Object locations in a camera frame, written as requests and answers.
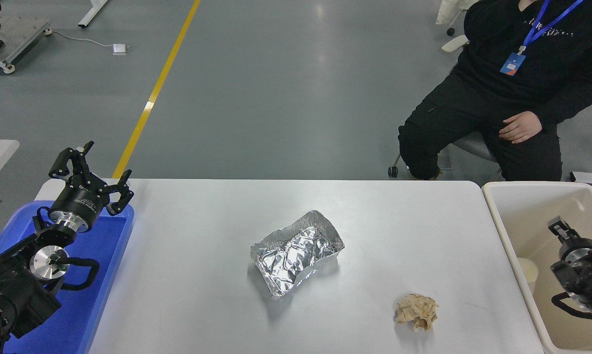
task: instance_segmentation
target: yellow floor line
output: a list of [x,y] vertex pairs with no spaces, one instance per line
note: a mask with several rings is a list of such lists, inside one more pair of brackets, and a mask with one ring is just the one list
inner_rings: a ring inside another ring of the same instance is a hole
[[141,114],[141,118],[137,123],[136,127],[134,127],[134,131],[132,132],[132,136],[130,136],[130,140],[128,144],[125,146],[125,150],[121,155],[121,159],[119,159],[119,163],[114,169],[114,173],[112,174],[113,178],[119,178],[123,174],[123,170],[130,161],[130,156],[132,156],[132,152],[134,152],[134,147],[136,147],[137,142],[139,141],[139,137],[141,137],[141,132],[143,132],[143,128],[145,128],[145,124],[147,123],[147,119],[149,115],[152,113],[152,108],[154,108],[154,104],[156,103],[156,99],[158,95],[161,93],[161,89],[163,88],[163,83],[167,79],[167,75],[169,74],[169,70],[171,69],[171,65],[173,64],[174,60],[176,59],[177,52],[182,45],[184,40],[184,36],[186,35],[189,26],[191,25],[191,21],[193,20],[193,16],[195,16],[195,11],[197,11],[197,7],[199,6],[199,2],[201,0],[195,0],[193,2],[193,6],[191,7],[191,11],[189,11],[189,15],[186,17],[182,29],[180,29],[180,33],[176,39],[176,43],[174,43],[174,47],[171,49],[169,57],[167,58],[167,62],[161,71],[161,76],[158,77],[158,81],[156,81],[156,85],[152,90],[152,94],[149,95],[149,99],[145,104],[145,108],[143,109],[143,113]]

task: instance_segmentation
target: blue plastic tray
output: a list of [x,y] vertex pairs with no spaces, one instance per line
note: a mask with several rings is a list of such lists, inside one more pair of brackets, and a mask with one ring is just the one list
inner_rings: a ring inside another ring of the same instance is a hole
[[[50,207],[53,202],[38,200],[25,204],[11,217],[0,235],[0,254],[19,240],[34,232],[31,217],[39,207]],[[88,233],[78,234],[73,244],[66,247],[71,257],[93,258],[100,270],[93,284],[82,291],[60,291],[57,299],[62,307],[44,324],[20,339],[12,336],[5,343],[5,354],[85,354],[93,342],[97,325],[110,293],[114,275],[121,262],[130,233],[134,209],[126,206],[114,217],[102,211]],[[81,284],[88,267],[71,266],[66,282]]]

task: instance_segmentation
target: white cloth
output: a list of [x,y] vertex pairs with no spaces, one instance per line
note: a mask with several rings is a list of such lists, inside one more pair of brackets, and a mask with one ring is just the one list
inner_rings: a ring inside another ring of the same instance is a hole
[[478,2],[478,0],[442,0],[435,24],[451,23],[458,11],[467,10],[475,2]]

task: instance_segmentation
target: white cable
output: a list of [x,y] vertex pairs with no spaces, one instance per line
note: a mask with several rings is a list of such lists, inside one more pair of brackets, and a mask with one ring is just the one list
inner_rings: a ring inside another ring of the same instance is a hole
[[105,44],[101,44],[101,43],[95,42],[94,40],[85,39],[85,38],[73,38],[73,37],[69,37],[67,35],[64,35],[64,34],[58,32],[58,31],[54,31],[54,32],[56,32],[57,34],[60,34],[60,36],[63,36],[64,38],[69,38],[69,39],[74,39],[74,40],[85,40],[87,42],[93,42],[93,43],[95,43],[97,45],[101,45],[101,47],[112,47],[112,44],[105,45]]

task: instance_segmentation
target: white table leg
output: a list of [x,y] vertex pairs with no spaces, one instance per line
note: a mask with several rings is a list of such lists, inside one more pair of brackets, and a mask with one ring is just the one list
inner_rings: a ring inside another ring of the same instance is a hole
[[82,18],[78,26],[82,27],[83,29],[88,26],[88,24],[93,20],[94,16],[100,11],[100,9],[108,2],[108,0],[91,0],[91,4],[93,4],[93,8],[90,9]]

